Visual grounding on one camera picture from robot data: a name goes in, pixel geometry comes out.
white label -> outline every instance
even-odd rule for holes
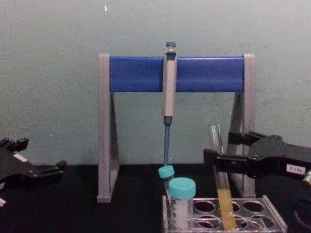
[[[14,154],[13,155],[15,158],[19,159],[20,161],[22,161],[23,163],[27,162],[28,160],[25,159],[23,156],[19,155],[19,154]]]
[[[305,167],[295,166],[295,165],[291,165],[291,164],[286,165],[286,171],[291,172],[291,173],[295,173],[295,174],[299,174],[299,175],[306,174],[306,168]]]
[[[188,228],[188,200],[173,200],[171,208],[173,225]]]

teal screw cap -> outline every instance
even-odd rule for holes
[[[195,196],[195,182],[189,178],[175,178],[169,182],[169,193],[172,198],[189,199]]]
[[[160,178],[169,178],[175,174],[174,168],[172,165],[167,165],[159,168]]]

pipette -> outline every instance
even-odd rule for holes
[[[170,144],[170,126],[173,120],[176,92],[176,74],[177,74],[177,53],[174,51],[175,42],[166,43],[167,51],[163,56],[163,103],[162,115],[165,125],[164,133],[164,166],[168,164],[169,144]]]

green wall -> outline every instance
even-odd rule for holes
[[[257,56],[256,130],[311,146],[308,0],[3,0],[0,132],[35,164],[97,163],[97,55]],[[160,93],[116,94],[120,160],[161,163]],[[172,163],[201,163],[204,128],[226,139],[233,94],[176,95]]]

pipette stand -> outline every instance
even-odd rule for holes
[[[119,171],[113,93],[162,92],[163,57],[110,57],[99,54],[98,79],[98,203],[111,202]],[[256,61],[252,54],[237,57],[179,57],[177,92],[234,92],[230,132],[255,130]],[[235,154],[228,143],[226,153]],[[248,146],[242,148],[247,155]],[[255,197],[255,181],[231,174],[243,198]]]

